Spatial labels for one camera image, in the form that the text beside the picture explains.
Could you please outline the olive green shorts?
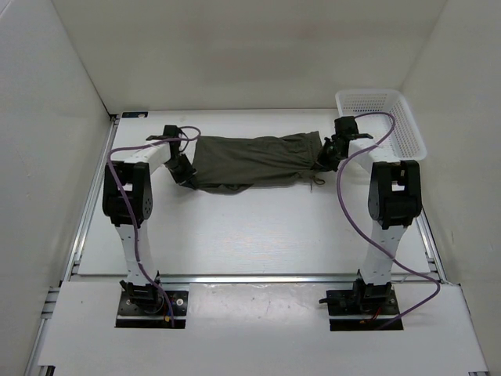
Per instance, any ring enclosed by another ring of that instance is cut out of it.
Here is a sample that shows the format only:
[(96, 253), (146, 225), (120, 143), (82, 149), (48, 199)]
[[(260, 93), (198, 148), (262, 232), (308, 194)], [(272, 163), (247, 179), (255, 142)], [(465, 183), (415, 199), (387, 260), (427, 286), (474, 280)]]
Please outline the olive green shorts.
[(202, 136), (196, 141), (195, 187), (209, 193), (240, 193), (281, 187), (315, 177), (322, 149), (317, 131), (253, 139)]

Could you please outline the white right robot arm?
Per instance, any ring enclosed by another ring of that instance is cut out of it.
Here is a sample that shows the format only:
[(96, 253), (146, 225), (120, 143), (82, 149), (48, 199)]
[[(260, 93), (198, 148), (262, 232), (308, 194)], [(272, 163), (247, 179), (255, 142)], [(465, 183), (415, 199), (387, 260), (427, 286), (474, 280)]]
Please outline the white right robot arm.
[[(390, 128), (379, 139), (359, 131), (357, 120), (365, 116), (385, 116)], [(324, 144), (312, 167), (318, 172), (335, 172), (337, 198), (341, 210), (355, 232), (367, 241), (366, 258), (359, 270), (364, 285), (351, 294), (351, 303), (361, 313), (373, 311), (380, 303), (375, 288), (391, 282), (391, 269), (399, 243), (413, 220), (422, 211), (420, 166), (414, 160), (399, 160), (380, 148), (396, 128), (396, 120), (388, 112), (373, 112), (339, 117), (334, 121), (334, 134)], [(368, 212), (373, 227), (365, 234), (348, 212), (342, 194), (344, 170), (356, 163), (369, 173)]]

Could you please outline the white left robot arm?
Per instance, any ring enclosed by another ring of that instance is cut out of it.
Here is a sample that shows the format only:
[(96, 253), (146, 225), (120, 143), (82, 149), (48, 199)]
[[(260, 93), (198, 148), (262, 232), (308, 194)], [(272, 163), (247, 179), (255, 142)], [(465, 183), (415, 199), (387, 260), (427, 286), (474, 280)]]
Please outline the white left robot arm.
[(166, 125), (139, 146), (114, 147), (106, 156), (102, 207), (121, 239), (127, 277), (121, 287), (131, 303), (146, 313), (171, 305), (153, 265), (147, 221), (153, 213), (151, 175), (166, 168), (174, 182), (197, 188), (196, 169), (185, 154), (201, 131), (193, 126)]

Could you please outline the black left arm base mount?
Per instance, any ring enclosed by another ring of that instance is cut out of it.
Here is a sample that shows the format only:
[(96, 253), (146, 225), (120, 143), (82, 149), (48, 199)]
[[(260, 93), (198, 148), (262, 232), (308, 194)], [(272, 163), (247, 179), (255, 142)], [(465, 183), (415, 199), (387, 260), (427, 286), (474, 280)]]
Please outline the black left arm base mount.
[(184, 329), (189, 305), (189, 292), (165, 290), (154, 286), (135, 286), (121, 281), (121, 296), (115, 327), (135, 329)]

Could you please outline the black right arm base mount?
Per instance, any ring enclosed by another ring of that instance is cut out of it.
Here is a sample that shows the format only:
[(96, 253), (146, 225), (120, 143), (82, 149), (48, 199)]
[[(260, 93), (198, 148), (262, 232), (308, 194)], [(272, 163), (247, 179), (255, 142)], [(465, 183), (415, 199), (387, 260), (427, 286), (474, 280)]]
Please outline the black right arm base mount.
[(353, 282), (347, 290), (328, 290), (319, 300), (328, 310), (330, 331), (402, 331), (395, 289), (392, 283)]

